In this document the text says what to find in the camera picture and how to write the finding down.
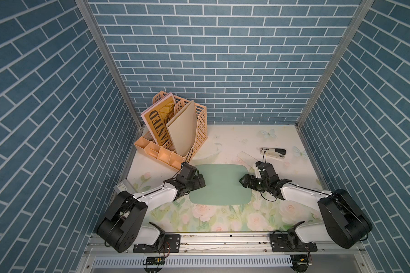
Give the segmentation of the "white cleaver knife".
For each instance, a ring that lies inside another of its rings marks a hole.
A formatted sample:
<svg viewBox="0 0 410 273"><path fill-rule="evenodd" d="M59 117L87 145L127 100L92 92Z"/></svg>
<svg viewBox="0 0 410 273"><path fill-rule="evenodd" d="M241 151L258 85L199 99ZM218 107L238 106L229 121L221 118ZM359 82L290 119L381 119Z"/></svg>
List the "white cleaver knife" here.
<svg viewBox="0 0 410 273"><path fill-rule="evenodd" d="M247 154L243 151L239 152L237 156L247 166L249 166L251 168L256 168L256 163L258 162L258 160L256 158L250 156L249 154Z"/></svg>

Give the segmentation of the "green cutting board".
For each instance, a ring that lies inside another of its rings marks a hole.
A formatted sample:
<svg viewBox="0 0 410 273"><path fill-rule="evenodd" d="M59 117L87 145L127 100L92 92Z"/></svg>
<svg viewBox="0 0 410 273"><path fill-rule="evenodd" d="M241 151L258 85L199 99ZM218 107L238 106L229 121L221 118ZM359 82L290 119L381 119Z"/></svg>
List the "green cutting board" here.
<svg viewBox="0 0 410 273"><path fill-rule="evenodd" d="M229 206L246 205L252 199L252 190L244 188L239 180L248 170L236 164L197 165L206 186L189 193L189 199L197 205Z"/></svg>

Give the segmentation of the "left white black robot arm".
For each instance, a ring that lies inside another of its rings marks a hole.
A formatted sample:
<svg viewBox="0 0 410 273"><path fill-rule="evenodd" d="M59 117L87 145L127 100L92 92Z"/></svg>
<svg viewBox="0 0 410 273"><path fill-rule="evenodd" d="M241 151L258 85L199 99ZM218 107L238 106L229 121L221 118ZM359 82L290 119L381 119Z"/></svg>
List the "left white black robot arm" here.
<svg viewBox="0 0 410 273"><path fill-rule="evenodd" d="M141 193L118 193L100 218L95 232L107 247L118 253L125 252L132 245L162 251L166 245L166 231L152 222L145 224L147 214L205 186L205 179L198 169L182 163L181 169L159 187Z"/></svg>

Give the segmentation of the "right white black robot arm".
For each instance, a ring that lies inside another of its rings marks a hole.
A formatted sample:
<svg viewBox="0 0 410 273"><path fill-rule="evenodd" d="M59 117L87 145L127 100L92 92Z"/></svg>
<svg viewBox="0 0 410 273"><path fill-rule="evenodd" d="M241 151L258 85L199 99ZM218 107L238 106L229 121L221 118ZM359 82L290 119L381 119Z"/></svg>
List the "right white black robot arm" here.
<svg viewBox="0 0 410 273"><path fill-rule="evenodd" d="M321 222L301 221L287 231L287 245L295 251L309 243L332 241L341 248L350 249L359 241L368 239L373 230L369 217L357 205L350 194L343 190L312 190L280 179L272 164L256 162L255 175L244 175L240 184L259 193L269 193L277 200L298 202L321 215Z"/></svg>

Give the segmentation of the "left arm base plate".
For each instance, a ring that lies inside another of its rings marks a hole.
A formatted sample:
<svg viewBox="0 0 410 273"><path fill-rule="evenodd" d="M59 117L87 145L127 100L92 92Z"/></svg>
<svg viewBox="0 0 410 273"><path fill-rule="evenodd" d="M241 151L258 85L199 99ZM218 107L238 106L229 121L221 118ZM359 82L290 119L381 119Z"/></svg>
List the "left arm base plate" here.
<svg viewBox="0 0 410 273"><path fill-rule="evenodd" d="M133 247L133 253L136 254L171 254L179 253L180 251L180 240L181 236L179 234L166 234L164 238L159 238L154 245L135 245Z"/></svg>

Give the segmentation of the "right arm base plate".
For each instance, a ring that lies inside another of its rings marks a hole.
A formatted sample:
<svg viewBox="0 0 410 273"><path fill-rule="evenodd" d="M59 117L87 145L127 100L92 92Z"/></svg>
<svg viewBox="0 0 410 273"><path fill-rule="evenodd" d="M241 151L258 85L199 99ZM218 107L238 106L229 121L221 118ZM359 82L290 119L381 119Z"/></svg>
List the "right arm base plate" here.
<svg viewBox="0 0 410 273"><path fill-rule="evenodd" d="M272 233L270 235L272 251L277 252L317 252L314 242L303 243L295 234Z"/></svg>

